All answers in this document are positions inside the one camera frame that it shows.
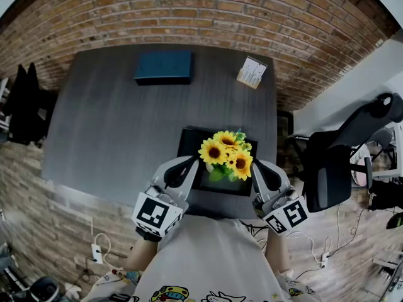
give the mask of black office chair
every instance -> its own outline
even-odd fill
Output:
[[[304,181],[304,194],[311,213],[322,211],[347,200],[351,195],[351,170],[366,174],[372,185],[371,159],[365,166],[350,164],[350,158],[379,129],[403,120],[403,100],[398,94],[382,94],[358,108],[336,131],[317,132],[305,139],[304,151],[299,137],[287,140],[298,154],[303,171],[294,168],[294,176]]]

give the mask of dark tabletop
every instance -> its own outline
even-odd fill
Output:
[[[190,85],[138,86],[139,54],[191,50]],[[182,129],[242,128],[258,141],[257,158],[276,162],[273,61],[255,90],[236,81],[247,53],[191,45],[127,45],[78,53],[60,92],[45,144],[42,176],[134,206],[157,167],[176,157]],[[250,197],[192,190],[191,206],[233,218],[255,218]]]

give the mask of wooden floor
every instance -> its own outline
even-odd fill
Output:
[[[284,126],[281,119],[279,126]],[[280,127],[278,164],[291,172],[292,166],[299,162],[284,145],[285,137],[285,129]],[[43,180],[40,177],[42,159],[43,151],[34,146],[0,145],[0,205],[6,216],[6,222],[0,226],[12,242],[26,281],[31,283],[48,275],[61,283],[75,282],[86,267],[86,257],[92,256],[90,244],[99,232],[108,234],[112,253],[121,256],[110,255],[108,261],[120,266],[136,238],[130,219],[132,207],[100,200]],[[301,189],[301,182],[293,182],[297,189]],[[356,227],[358,215],[367,204],[366,191],[355,190],[350,200],[341,205],[340,246],[352,238],[350,231]],[[337,246],[337,212],[338,207],[333,207],[313,214],[301,225],[301,230],[315,240],[314,254],[318,259],[324,251],[327,236],[332,236],[331,252]],[[372,258],[385,249],[401,249],[403,244],[403,227],[385,229],[391,216],[388,211],[362,212],[354,241],[337,252],[325,269],[308,272],[300,280],[320,293],[324,301],[376,301],[363,290],[367,276],[378,270],[373,267]],[[260,232],[257,239],[265,235]],[[318,267],[311,255],[310,240],[304,237],[288,242],[295,276]],[[99,243],[107,248],[102,237]],[[89,260],[88,268],[99,275],[108,270]],[[95,280],[96,276],[91,276],[78,281],[84,294]]]

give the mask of brick wall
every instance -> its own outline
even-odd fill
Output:
[[[82,50],[133,43],[211,45],[272,57],[278,107],[290,111],[314,99],[399,28],[376,0],[25,4],[19,15],[0,24],[0,77],[14,78],[18,64],[35,62],[41,87],[58,89]]]

